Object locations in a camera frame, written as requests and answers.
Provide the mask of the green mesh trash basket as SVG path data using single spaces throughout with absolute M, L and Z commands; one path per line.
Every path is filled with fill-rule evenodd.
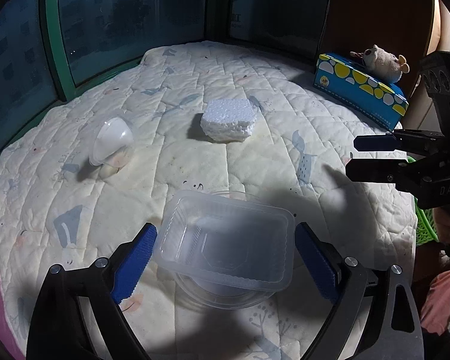
M 433 211 L 419 208 L 417 198 L 415 198 L 415 214 L 417 217 L 416 245 L 421 246 L 428 242 L 438 242 L 437 231 L 433 222 Z

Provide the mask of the beige plush toy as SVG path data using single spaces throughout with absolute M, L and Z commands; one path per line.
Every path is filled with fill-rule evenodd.
M 410 66 L 403 55 L 396 56 L 377 45 L 360 53 L 351 51 L 349 55 L 361 59 L 367 71 L 384 83 L 395 84 L 403 74 L 410 72 Z

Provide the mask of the blue yellow tissue box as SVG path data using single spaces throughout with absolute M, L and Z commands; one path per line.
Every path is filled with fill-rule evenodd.
M 385 84 L 348 58 L 321 54 L 316 63 L 314 86 L 360 111 L 388 131 L 394 130 L 409 103 L 395 84 Z

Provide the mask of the clear dome plastic cup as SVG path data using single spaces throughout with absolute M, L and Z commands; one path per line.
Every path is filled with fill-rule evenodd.
M 91 142 L 89 162 L 92 166 L 122 168 L 128 164 L 135 149 L 131 125 L 120 116 L 102 121 Z

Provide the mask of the white styrofoam block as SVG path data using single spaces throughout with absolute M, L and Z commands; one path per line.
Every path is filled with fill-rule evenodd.
M 252 136 L 256 120 L 248 99 L 214 99 L 201 116 L 201 128 L 216 142 L 245 141 Z

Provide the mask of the white quilted mattress pad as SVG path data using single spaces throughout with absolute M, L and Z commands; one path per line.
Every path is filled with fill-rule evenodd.
M 216 142 L 201 116 L 214 99 L 250 101 L 245 141 Z M 132 127 L 122 168 L 92 166 L 99 124 Z M 46 270 L 86 267 L 140 227 L 159 224 L 181 189 L 236 192 L 282 207 L 367 266 L 413 272 L 413 198 L 389 184 L 353 184 L 353 139 L 380 133 L 370 119 L 316 90 L 297 63 L 237 46 L 188 43 L 147 51 L 140 64 L 51 109 L 0 155 L 0 287 L 20 350 Z

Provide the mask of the green window frame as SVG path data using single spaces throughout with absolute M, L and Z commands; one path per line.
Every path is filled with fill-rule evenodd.
M 10 0 L 0 0 L 0 11 Z M 59 17 L 58 0 L 38 0 L 38 19 L 40 24 L 40 35 L 42 37 L 44 56 L 51 74 L 52 83 L 57 93 L 57 99 L 43 106 L 25 124 L 17 127 L 13 135 L 3 144 L 6 148 L 17 141 L 26 132 L 37 126 L 43 117 L 54 107 L 58 107 L 89 89 L 115 77 L 117 74 L 137 66 L 141 57 L 127 60 L 119 65 L 113 66 L 100 74 L 96 74 L 77 85 L 71 75 L 71 69 L 65 54 L 63 36 Z

